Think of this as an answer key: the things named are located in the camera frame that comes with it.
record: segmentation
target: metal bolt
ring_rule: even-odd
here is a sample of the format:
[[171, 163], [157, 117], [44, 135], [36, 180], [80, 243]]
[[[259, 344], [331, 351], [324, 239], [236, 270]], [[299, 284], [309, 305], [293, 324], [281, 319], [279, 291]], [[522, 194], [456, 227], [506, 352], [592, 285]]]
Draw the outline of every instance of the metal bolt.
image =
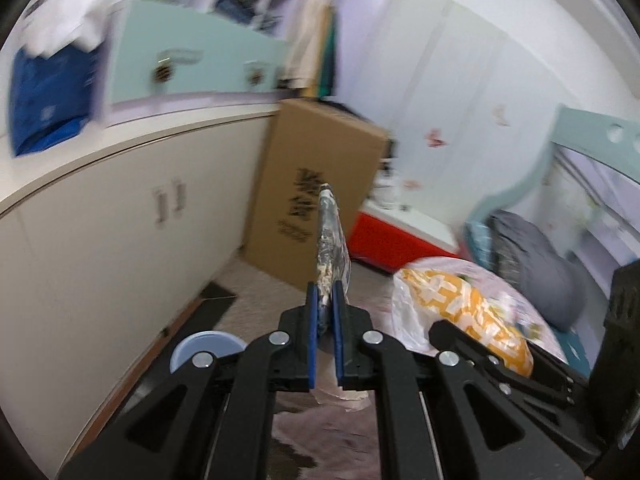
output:
[[209, 352], [198, 352], [191, 358], [191, 363], [196, 368], [208, 368], [213, 362], [213, 355]]
[[365, 343], [370, 345], [379, 345], [382, 343], [383, 335], [377, 330], [367, 330], [362, 334], [362, 339]]
[[282, 346], [286, 345], [289, 342], [289, 334], [283, 332], [282, 330], [276, 330], [276, 332], [271, 332], [269, 336], [269, 343], [272, 345]]
[[451, 350], [446, 350], [441, 352], [438, 356], [438, 361], [440, 361], [445, 366], [455, 366], [460, 362], [460, 357], [455, 352]]

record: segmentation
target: orange and white bag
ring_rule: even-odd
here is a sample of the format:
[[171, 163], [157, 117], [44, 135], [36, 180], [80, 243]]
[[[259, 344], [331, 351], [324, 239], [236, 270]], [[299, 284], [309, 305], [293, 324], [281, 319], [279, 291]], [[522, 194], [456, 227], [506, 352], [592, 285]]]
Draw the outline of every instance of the orange and white bag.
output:
[[394, 336], [409, 350], [436, 355], [429, 343], [433, 323], [448, 319], [491, 352], [507, 368], [529, 377], [533, 357], [524, 336], [498, 308], [462, 278], [434, 269], [400, 269], [394, 275]]

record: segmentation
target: blue bucket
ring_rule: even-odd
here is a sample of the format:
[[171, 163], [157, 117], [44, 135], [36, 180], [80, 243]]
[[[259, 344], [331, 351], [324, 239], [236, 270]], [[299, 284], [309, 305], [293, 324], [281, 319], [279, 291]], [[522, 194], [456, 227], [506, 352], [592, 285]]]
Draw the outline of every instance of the blue bucket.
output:
[[218, 330], [197, 332], [184, 338], [175, 347], [174, 353], [171, 354], [169, 370], [174, 373], [198, 352], [210, 352], [216, 357], [224, 357], [242, 352], [245, 348], [246, 343], [233, 334]]

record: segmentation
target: mint green drawer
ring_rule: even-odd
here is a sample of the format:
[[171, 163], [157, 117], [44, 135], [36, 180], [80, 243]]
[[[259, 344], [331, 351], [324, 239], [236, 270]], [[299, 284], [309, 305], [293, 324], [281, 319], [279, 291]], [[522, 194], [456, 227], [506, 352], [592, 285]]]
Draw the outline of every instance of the mint green drawer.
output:
[[[122, 34], [114, 38], [106, 100], [115, 104], [158, 94], [267, 92], [276, 88], [287, 44], [213, 14], [150, 1], [130, 3]], [[171, 49], [201, 53], [195, 64], [175, 64], [166, 83], [154, 82], [158, 55]], [[263, 69], [261, 82], [247, 80], [248, 62]]]

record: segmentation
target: brown cardboard box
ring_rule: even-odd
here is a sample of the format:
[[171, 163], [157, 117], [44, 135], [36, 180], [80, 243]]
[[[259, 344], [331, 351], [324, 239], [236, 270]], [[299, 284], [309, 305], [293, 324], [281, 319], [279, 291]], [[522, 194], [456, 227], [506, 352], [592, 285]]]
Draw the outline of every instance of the brown cardboard box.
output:
[[307, 282], [316, 280], [320, 185], [332, 186], [348, 237], [387, 134], [317, 102], [289, 99], [281, 104], [264, 154], [244, 257], [305, 290]]

